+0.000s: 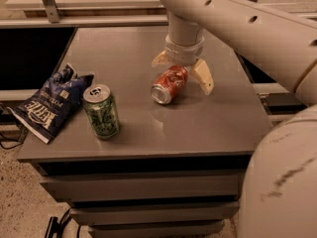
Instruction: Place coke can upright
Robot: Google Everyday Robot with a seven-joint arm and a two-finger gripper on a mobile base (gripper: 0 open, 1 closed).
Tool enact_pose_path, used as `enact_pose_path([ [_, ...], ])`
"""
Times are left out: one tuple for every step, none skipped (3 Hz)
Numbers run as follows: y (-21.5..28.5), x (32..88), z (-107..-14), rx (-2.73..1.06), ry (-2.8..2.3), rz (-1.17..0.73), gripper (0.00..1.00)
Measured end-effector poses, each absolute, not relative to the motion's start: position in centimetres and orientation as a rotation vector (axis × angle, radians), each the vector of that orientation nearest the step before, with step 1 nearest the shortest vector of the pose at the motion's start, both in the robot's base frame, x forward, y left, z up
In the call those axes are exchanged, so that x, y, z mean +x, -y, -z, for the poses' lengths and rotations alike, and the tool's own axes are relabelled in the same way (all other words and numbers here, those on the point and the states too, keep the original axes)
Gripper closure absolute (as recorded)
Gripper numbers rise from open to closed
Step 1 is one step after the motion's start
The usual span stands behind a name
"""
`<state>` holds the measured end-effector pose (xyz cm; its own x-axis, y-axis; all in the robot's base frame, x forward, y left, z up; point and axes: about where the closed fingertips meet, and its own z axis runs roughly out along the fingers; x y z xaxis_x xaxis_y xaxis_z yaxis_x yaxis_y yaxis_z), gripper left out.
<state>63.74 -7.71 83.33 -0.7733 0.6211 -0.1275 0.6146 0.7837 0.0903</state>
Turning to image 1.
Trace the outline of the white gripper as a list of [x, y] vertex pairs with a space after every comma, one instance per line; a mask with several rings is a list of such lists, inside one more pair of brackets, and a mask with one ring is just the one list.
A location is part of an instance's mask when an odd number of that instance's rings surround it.
[[152, 67], [170, 62], [181, 66], [191, 66], [190, 74], [197, 80], [202, 91], [210, 95], [214, 81], [207, 62], [199, 59], [203, 51], [204, 29], [196, 23], [181, 19], [171, 12], [168, 16], [168, 33], [164, 51], [152, 61]]

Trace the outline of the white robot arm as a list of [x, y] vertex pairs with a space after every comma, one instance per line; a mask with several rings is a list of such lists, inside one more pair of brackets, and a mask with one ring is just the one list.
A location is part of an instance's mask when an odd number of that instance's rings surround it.
[[209, 31], [306, 106], [253, 153], [238, 238], [317, 238], [317, 23], [246, 0], [159, 1], [168, 12], [168, 61], [196, 64]]

